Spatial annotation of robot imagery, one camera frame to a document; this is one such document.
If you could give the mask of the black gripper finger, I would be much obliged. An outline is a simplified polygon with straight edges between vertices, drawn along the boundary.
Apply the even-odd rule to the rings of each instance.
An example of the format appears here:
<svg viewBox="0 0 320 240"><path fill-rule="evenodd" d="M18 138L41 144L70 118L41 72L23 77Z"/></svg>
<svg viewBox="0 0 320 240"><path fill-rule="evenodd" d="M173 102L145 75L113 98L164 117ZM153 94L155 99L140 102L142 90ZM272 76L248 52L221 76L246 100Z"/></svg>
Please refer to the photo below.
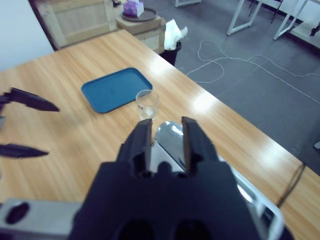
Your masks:
<svg viewBox="0 0 320 240"><path fill-rule="evenodd" d="M183 116L181 122L185 170L188 174L194 175L200 162L218 162L218 154L196 120Z"/></svg>
<svg viewBox="0 0 320 240"><path fill-rule="evenodd" d="M150 169L152 124L151 118L139 121L117 155L117 162L129 163L135 176L143 176Z"/></svg>

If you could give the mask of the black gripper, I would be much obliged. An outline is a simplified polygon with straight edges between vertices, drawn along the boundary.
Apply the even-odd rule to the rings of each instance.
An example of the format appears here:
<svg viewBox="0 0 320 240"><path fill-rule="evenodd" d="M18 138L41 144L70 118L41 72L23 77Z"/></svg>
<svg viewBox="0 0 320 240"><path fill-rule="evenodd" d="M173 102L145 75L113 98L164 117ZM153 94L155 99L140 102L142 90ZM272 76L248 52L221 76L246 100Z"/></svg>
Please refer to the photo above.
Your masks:
<svg viewBox="0 0 320 240"><path fill-rule="evenodd" d="M33 108L44 112L59 112L60 109L52 102L27 91L20 90L17 88L11 88L10 92L6 93L6 97L9 102L16 102L23 104L29 108ZM0 116L0 128L5 122L5 117ZM31 158L41 157L48 155L49 152L42 151L29 146L18 145L18 144L1 144L0 155L3 157L10 158Z"/></svg>

